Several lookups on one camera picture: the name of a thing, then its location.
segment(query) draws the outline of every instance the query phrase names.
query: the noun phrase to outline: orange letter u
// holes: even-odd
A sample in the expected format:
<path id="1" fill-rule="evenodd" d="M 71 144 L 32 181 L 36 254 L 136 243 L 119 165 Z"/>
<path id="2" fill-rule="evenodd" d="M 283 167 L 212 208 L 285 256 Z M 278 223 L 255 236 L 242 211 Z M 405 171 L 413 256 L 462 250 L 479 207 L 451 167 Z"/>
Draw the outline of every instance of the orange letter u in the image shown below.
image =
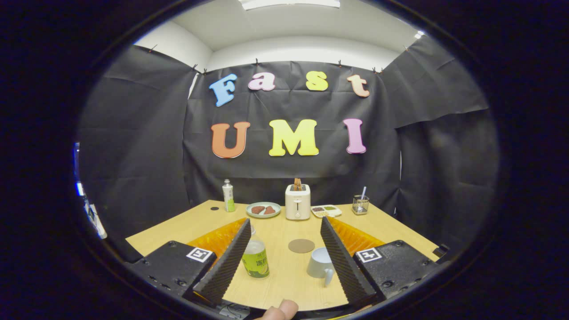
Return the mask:
<path id="1" fill-rule="evenodd" d="M 245 150 L 245 141 L 247 136 L 247 128 L 251 124 L 243 121 L 237 122 L 233 125 L 237 129 L 237 142 L 235 147 L 228 149 L 225 147 L 225 132 L 229 129 L 228 124 L 214 124 L 212 125 L 213 138 L 212 138 L 212 151 L 220 158 L 235 158 L 239 157 Z"/>

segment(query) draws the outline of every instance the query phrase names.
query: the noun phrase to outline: black cloth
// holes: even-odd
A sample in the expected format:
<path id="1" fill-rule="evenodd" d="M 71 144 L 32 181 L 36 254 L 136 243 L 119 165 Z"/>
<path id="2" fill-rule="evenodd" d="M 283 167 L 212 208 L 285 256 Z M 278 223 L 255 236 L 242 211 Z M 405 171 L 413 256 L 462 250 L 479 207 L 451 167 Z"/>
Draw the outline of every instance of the black cloth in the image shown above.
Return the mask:
<path id="1" fill-rule="evenodd" d="M 327 75 L 326 91 L 309 91 L 306 73 Z M 275 75 L 272 91 L 253 91 L 248 83 L 258 72 Z M 232 101 L 217 107 L 209 86 L 234 73 Z M 347 80 L 354 74 L 367 81 L 367 98 L 356 95 Z M 344 119 L 363 121 L 361 135 L 367 151 L 349 154 Z M 294 131 L 303 119 L 313 119 L 319 154 L 301 156 L 286 153 L 272 157 L 271 120 L 286 120 Z M 397 132 L 389 125 L 385 88 L 373 71 L 316 62 L 283 61 L 240 65 L 199 75 L 188 100 L 184 126 L 184 168 L 188 198 L 194 204 L 208 199 L 223 200 L 221 186 L 229 178 L 234 198 L 240 203 L 271 201 L 284 204 L 285 189 L 301 178 L 311 188 L 311 203 L 350 203 L 364 186 L 371 202 L 393 212 L 399 183 Z M 236 158 L 222 159 L 212 152 L 211 126 L 227 123 L 226 146 L 236 143 L 233 124 L 247 121 L 245 151 Z"/>
<path id="2" fill-rule="evenodd" d="M 495 196 L 496 126 L 468 71 L 422 37 L 385 70 L 402 152 L 397 219 L 460 253 L 478 233 Z"/>
<path id="3" fill-rule="evenodd" d="M 129 261 L 126 237 L 189 209 L 182 127 L 189 66 L 132 46 L 90 94 L 79 127 L 80 179 L 109 241 Z"/>

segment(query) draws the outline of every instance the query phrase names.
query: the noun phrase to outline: mug handle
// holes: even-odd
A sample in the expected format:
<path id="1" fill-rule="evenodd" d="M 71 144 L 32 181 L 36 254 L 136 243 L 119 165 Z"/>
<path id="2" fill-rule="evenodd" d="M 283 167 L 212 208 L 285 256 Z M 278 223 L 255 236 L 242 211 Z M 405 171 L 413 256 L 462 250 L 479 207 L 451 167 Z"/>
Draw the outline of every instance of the mug handle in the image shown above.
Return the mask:
<path id="1" fill-rule="evenodd" d="M 326 272 L 326 277 L 324 279 L 324 286 L 328 286 L 330 284 L 330 281 L 332 281 L 332 276 L 334 275 L 334 269 L 324 269 L 324 272 Z"/>

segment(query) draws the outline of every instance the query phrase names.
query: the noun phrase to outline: mug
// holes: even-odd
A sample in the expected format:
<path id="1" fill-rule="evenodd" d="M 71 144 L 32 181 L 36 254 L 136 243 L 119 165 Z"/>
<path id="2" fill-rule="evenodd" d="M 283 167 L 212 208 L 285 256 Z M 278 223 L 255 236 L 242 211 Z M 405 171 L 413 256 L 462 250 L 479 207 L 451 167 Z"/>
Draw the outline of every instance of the mug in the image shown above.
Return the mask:
<path id="1" fill-rule="evenodd" d="M 317 248 L 310 255 L 310 262 L 306 270 L 309 276 L 313 278 L 325 278 L 324 286 L 328 286 L 334 275 L 334 266 L 328 255 L 326 247 Z"/>

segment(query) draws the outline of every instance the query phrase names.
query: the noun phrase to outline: round coaster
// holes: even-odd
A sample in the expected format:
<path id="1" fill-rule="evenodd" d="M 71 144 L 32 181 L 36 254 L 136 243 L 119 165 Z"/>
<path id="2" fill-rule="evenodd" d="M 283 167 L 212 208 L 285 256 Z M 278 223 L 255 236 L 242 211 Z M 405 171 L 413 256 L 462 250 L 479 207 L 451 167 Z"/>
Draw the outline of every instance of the round coaster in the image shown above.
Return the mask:
<path id="1" fill-rule="evenodd" d="M 288 248 L 292 252 L 306 253 L 314 250 L 314 242 L 308 239 L 295 239 L 288 243 Z"/>

